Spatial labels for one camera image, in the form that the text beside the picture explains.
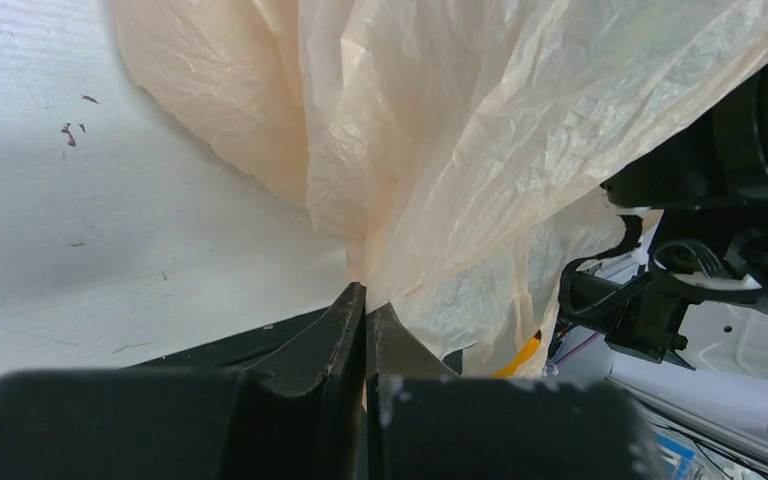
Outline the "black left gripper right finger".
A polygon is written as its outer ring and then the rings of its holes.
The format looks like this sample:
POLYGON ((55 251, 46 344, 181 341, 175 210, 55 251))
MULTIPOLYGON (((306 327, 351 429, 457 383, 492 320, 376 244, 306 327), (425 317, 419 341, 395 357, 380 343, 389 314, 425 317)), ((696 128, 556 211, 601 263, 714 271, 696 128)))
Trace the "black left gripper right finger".
POLYGON ((373 479, 664 479, 650 424, 605 381, 457 375, 382 306, 365 318, 373 479))

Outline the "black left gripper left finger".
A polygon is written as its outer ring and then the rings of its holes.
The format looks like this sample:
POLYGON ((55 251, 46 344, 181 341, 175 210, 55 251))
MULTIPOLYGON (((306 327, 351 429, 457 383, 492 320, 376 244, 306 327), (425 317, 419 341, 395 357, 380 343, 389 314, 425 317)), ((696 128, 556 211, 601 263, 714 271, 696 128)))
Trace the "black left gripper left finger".
POLYGON ((0 378, 0 479, 352 479, 365 288, 245 367, 0 378))

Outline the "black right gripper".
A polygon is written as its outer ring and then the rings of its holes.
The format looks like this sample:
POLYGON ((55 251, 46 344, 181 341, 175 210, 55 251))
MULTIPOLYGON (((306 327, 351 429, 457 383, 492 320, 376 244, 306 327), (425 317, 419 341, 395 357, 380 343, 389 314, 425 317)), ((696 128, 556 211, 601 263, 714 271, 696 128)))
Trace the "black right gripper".
POLYGON ((601 187, 624 208, 768 203, 768 64, 601 187))

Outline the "orange translucent plastic bag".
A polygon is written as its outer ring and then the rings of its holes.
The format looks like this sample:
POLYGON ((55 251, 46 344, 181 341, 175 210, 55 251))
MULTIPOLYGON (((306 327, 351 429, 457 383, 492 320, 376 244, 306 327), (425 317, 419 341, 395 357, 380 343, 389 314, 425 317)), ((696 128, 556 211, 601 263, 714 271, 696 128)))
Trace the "orange translucent plastic bag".
POLYGON ((116 1, 140 87, 468 375, 541 373, 601 182, 768 63, 768 1, 116 1))

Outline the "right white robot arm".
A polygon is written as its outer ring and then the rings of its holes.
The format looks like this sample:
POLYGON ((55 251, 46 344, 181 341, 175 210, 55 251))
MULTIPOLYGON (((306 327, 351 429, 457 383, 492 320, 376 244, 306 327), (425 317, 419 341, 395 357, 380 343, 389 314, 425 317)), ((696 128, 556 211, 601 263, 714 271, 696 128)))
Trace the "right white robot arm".
POLYGON ((661 216, 623 326, 676 334, 682 367, 768 381, 768 64, 603 187, 661 216))

